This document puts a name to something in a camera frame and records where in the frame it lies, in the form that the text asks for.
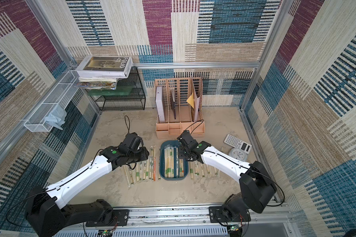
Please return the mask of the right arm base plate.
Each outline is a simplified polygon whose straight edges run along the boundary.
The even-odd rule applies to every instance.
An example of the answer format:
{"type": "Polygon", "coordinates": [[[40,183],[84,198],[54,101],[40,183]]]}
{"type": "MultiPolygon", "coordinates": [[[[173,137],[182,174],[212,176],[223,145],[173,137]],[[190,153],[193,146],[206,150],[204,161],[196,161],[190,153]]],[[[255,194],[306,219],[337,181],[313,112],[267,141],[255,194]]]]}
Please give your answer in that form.
{"type": "Polygon", "coordinates": [[[223,206],[210,206],[208,208],[210,215],[210,222],[249,222],[251,221],[248,210],[232,211],[229,208],[223,206]]]}

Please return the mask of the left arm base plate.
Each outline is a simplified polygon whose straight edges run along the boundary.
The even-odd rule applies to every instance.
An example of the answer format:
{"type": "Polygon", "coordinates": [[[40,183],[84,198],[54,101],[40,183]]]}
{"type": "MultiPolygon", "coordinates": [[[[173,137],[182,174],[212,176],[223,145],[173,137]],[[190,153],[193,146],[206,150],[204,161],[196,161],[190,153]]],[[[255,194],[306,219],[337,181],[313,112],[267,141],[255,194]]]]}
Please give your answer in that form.
{"type": "Polygon", "coordinates": [[[118,227],[127,226],[129,219],[129,209],[115,209],[112,211],[112,216],[109,221],[89,221],[85,223],[86,227],[118,227]]]}

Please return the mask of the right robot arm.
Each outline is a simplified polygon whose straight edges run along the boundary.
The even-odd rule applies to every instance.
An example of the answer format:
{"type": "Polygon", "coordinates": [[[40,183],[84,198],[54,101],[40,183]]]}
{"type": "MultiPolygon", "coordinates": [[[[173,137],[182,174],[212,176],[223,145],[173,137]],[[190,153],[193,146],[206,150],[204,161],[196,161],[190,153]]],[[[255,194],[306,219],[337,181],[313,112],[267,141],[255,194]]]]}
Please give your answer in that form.
{"type": "Polygon", "coordinates": [[[229,196],[218,211],[217,218],[220,222],[230,222],[240,217],[250,221],[250,210],[256,213],[265,210],[276,193],[277,186],[262,163],[251,164],[237,160],[208,142],[197,142],[187,130],[177,140],[181,144],[179,158],[210,165],[239,183],[240,192],[229,196]]]}

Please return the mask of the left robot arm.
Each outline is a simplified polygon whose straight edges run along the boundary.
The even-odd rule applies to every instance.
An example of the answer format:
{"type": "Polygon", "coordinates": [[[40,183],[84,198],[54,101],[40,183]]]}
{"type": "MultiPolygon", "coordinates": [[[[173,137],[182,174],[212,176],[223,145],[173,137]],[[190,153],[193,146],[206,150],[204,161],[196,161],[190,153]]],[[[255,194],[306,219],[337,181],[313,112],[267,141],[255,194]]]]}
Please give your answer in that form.
{"type": "Polygon", "coordinates": [[[110,146],[83,168],[45,188],[34,187],[27,196],[25,219],[40,237],[52,237],[65,227],[85,222],[109,226],[114,221],[113,207],[105,200],[70,204],[70,200],[90,184],[118,167],[147,160],[143,139],[128,133],[118,146],[110,146]]]}

